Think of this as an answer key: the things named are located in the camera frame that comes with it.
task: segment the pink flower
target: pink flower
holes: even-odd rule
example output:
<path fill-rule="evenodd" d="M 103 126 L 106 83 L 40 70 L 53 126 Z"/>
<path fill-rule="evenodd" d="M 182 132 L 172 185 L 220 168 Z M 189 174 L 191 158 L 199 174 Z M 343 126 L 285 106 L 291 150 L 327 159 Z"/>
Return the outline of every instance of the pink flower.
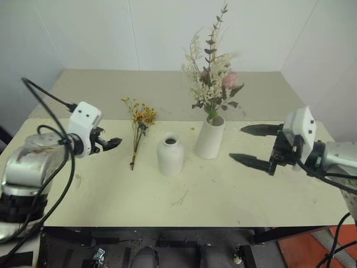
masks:
<path fill-rule="evenodd" d="M 238 86 L 238 74 L 230 71 L 228 75 L 222 81 L 222 87 L 227 90 L 232 90 Z"/>

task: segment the white wall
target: white wall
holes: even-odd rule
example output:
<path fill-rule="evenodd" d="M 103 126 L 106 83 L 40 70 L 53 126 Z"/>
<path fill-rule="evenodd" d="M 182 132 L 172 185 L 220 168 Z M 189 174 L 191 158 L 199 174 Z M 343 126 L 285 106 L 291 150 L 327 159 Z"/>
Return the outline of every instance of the white wall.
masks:
<path fill-rule="evenodd" d="M 336 140 L 357 140 L 357 1 L 319 0 L 282 74 Z"/>
<path fill-rule="evenodd" d="M 356 2 L 230 1 L 223 24 L 229 29 L 221 50 L 238 54 L 234 70 L 282 71 L 313 111 L 323 115 L 335 137 L 351 138 L 357 119 L 350 129 L 346 123 L 334 129 L 335 119 L 322 110 L 321 96 L 340 79 L 351 79 Z M 15 133 L 35 106 L 19 83 L 21 76 L 51 88 L 63 68 L 180 70 L 185 61 L 182 49 L 197 29 L 214 22 L 222 4 L 221 0 L 1 0 L 0 124 Z M 353 95 L 341 84 L 344 95 Z M 353 102 L 348 105 L 349 111 L 356 109 Z"/>

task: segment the small white vase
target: small white vase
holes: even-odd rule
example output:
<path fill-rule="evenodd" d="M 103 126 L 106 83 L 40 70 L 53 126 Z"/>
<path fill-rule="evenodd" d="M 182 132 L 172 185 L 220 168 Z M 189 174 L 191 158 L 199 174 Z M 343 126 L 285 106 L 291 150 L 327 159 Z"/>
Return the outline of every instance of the small white vase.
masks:
<path fill-rule="evenodd" d="M 207 119 L 203 122 L 199 138 L 197 139 L 195 152 L 203 159 L 214 159 L 218 156 L 223 138 L 225 119 L 219 116 L 215 119 L 214 126 Z"/>
<path fill-rule="evenodd" d="M 184 165 L 185 149 L 178 134 L 168 132 L 157 145 L 157 162 L 160 172 L 165 176 L 175 176 Z"/>

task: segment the vase opening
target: vase opening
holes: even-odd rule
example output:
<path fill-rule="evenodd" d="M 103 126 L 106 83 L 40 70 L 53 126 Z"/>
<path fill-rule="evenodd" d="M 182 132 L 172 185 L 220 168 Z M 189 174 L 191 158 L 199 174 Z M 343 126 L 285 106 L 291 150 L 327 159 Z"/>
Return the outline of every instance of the vase opening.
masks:
<path fill-rule="evenodd" d="M 165 143 L 166 144 L 175 144 L 176 143 L 176 140 L 174 138 L 167 138 L 165 140 Z"/>
<path fill-rule="evenodd" d="M 208 124 L 210 124 L 211 126 L 219 127 L 219 126 L 221 126 L 221 125 L 224 124 L 224 119 L 223 119 L 222 116 L 218 116 L 218 117 L 214 118 L 213 120 L 209 120 L 209 119 L 207 118 L 207 122 L 208 122 Z"/>

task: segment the red floor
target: red floor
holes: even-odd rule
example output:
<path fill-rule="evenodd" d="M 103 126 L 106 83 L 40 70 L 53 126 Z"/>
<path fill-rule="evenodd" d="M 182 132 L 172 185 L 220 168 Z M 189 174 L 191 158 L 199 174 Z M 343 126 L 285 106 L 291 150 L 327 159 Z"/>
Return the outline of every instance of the red floor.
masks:
<path fill-rule="evenodd" d="M 357 237 L 355 225 L 343 226 L 339 235 L 339 244 L 344 245 Z M 329 252 L 310 234 L 302 234 L 278 242 L 289 268 L 315 268 Z M 356 260 L 357 246 L 350 247 L 347 252 Z M 344 268 L 338 260 L 332 261 L 332 268 Z"/>

